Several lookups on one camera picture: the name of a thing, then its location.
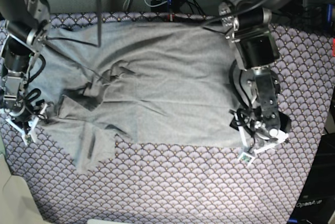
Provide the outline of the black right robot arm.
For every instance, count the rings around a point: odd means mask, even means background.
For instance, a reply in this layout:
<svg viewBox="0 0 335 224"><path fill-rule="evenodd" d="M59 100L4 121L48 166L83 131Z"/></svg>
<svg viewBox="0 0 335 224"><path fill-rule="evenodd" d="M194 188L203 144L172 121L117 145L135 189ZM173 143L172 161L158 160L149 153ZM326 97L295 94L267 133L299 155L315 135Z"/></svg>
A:
<svg viewBox="0 0 335 224"><path fill-rule="evenodd" d="M29 90L44 70L41 54L50 30L47 0L1 0L1 15L8 36L1 49L1 113L25 131L33 120L44 120L38 88Z"/></svg>

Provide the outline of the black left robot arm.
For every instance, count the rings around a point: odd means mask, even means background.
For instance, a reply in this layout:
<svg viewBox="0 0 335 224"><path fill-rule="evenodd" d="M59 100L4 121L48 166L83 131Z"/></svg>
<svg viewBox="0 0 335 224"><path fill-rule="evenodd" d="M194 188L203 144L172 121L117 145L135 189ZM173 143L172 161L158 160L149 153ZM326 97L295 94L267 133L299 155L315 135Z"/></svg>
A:
<svg viewBox="0 0 335 224"><path fill-rule="evenodd" d="M224 0L219 20L234 61L229 82L239 106L230 127L247 147L320 141L332 105L334 44L313 30L320 15L299 27L271 24L293 0Z"/></svg>

